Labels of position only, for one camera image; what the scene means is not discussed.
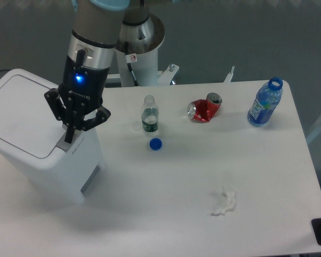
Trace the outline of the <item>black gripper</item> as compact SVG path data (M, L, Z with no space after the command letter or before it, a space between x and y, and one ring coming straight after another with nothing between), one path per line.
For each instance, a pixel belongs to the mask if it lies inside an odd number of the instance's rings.
M74 60L66 58L63 81L57 88L48 90L44 97L58 121L66 126L64 141L71 143L75 133L73 104L85 102L88 110L95 110L94 118L83 120L81 129L88 131L106 122L111 112L102 106L102 93L109 69L90 69L76 66Z

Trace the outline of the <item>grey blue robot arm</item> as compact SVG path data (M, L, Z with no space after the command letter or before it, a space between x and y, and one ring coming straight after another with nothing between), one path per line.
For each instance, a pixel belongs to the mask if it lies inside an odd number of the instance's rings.
M45 93L54 116L66 127L65 141L75 131L105 122L103 89L114 56L121 84L158 84L158 48L164 41L161 20L150 12L157 1L74 1L76 11L61 84Z

